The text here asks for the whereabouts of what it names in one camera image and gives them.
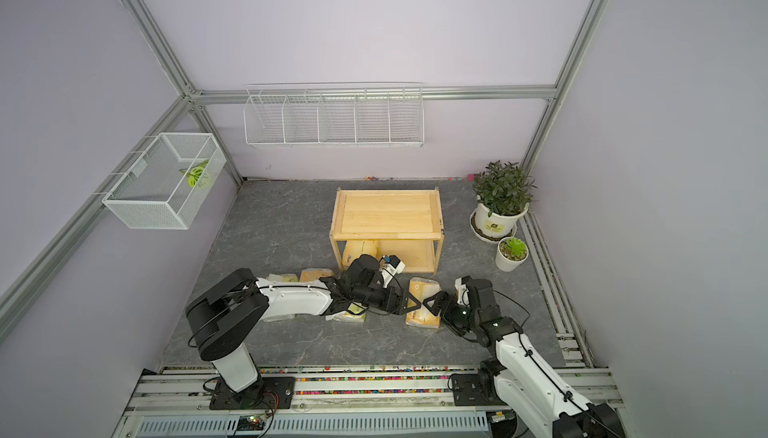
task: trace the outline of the white wire basket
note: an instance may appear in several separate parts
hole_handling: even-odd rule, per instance
[[[250,94],[243,112],[246,142],[276,146],[424,144],[420,90],[357,94]]]
[[[225,164],[210,133],[160,133],[101,201],[129,228],[186,230]]]

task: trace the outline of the wooden shelf top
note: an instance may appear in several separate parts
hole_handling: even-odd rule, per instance
[[[442,238],[440,194],[434,190],[339,190],[331,238]]]

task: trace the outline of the black mounting plate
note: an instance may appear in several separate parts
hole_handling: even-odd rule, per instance
[[[477,374],[454,374],[451,378],[454,406],[509,406],[495,396],[483,396]]]
[[[293,399],[293,385],[296,378],[293,376],[277,376],[264,378],[264,389],[262,391],[262,400],[266,403],[251,404],[247,398],[242,400],[242,404],[235,400],[234,394],[223,380],[219,380],[214,388],[214,396],[210,400],[211,410],[266,410],[275,409],[285,410],[290,408],[290,402]],[[275,404],[275,399],[267,393],[273,393],[277,396],[279,403]]]

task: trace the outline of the green leaves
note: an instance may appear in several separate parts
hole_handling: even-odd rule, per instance
[[[523,260],[526,255],[528,255],[528,248],[525,246],[525,243],[520,240],[516,239],[515,237],[512,237],[510,239],[507,239],[504,244],[507,247],[508,254],[510,255],[511,260],[520,261]]]
[[[536,188],[533,179],[517,163],[502,164],[501,160],[489,163],[485,172],[475,175],[472,187],[490,213],[504,216],[522,213],[533,199],[531,188]]]

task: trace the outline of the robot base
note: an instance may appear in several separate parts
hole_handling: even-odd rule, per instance
[[[243,395],[243,392],[232,393],[224,380],[219,380],[214,389],[214,397],[210,401],[211,410],[266,410],[268,408],[284,410],[290,408],[293,399],[293,385],[296,378],[293,376],[279,376],[275,378],[262,378],[260,392],[262,401],[255,401]],[[271,395],[278,397],[278,404]]]
[[[504,406],[493,390],[488,393],[482,386],[477,374],[455,374],[451,379],[453,385],[453,404],[455,406]]]

